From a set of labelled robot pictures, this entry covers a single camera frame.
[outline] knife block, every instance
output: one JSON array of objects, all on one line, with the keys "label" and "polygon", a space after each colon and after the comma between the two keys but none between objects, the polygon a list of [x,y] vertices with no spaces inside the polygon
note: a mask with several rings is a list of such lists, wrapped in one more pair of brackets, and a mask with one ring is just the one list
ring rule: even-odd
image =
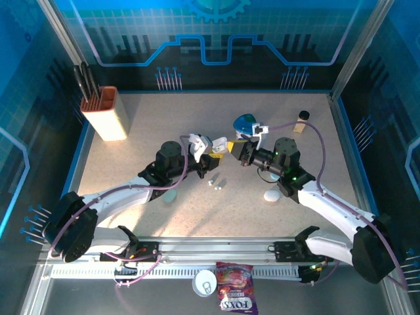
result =
[{"label": "knife block", "polygon": [[128,137],[130,122],[116,87],[101,87],[100,100],[93,95],[82,100],[81,112],[103,141],[124,140]]}]

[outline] fox's candy bag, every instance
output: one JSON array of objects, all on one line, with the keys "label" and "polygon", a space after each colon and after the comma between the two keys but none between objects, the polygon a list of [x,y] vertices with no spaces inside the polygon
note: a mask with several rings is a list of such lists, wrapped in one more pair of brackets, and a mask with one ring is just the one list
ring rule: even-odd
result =
[{"label": "fox's candy bag", "polygon": [[252,268],[248,264],[216,262],[217,294],[221,310],[258,315]]}]

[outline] black bottle cap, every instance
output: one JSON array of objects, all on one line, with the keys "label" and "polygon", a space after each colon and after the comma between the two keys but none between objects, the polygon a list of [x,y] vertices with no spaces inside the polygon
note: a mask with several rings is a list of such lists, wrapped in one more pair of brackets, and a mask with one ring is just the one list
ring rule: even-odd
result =
[{"label": "black bottle cap", "polygon": [[302,120],[308,120],[309,119],[309,112],[306,110],[303,110],[299,113],[299,118]]}]

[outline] candy bag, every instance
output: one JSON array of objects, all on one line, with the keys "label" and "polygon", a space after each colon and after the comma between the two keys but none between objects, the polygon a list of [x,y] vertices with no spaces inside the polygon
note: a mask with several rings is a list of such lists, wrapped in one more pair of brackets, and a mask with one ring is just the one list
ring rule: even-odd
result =
[{"label": "candy bag", "polygon": [[248,264],[216,262],[217,295],[221,310],[258,315],[252,268]]}]

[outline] beige tabletop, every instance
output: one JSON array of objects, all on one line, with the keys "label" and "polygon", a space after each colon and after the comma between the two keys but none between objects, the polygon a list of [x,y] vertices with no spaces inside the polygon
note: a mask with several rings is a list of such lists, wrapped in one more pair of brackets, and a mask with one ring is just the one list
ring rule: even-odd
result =
[{"label": "beige tabletop", "polygon": [[[104,142],[95,134],[78,193],[90,194],[132,179],[155,160],[160,146],[180,135],[199,133],[210,138],[233,139],[234,120],[251,113],[257,121],[275,126],[295,121],[301,110],[310,112],[310,122],[325,140],[327,164],[323,184],[356,205],[356,198],[341,150],[333,118],[324,94],[123,94],[131,120],[129,137]],[[268,135],[264,148],[272,150],[280,137],[294,138],[301,152],[301,165],[314,176],[322,162],[321,146],[315,132],[306,127],[302,134],[292,127]],[[218,174],[222,190],[207,181]],[[263,173],[270,180],[269,174]],[[337,229],[314,211],[281,197],[268,203],[263,194],[274,184],[263,182],[256,167],[241,167],[225,154],[221,165],[200,180],[195,173],[177,188],[177,198],[166,204],[158,198],[128,208],[105,220],[101,226],[125,225],[138,236],[294,236],[310,225],[329,231]]]}]

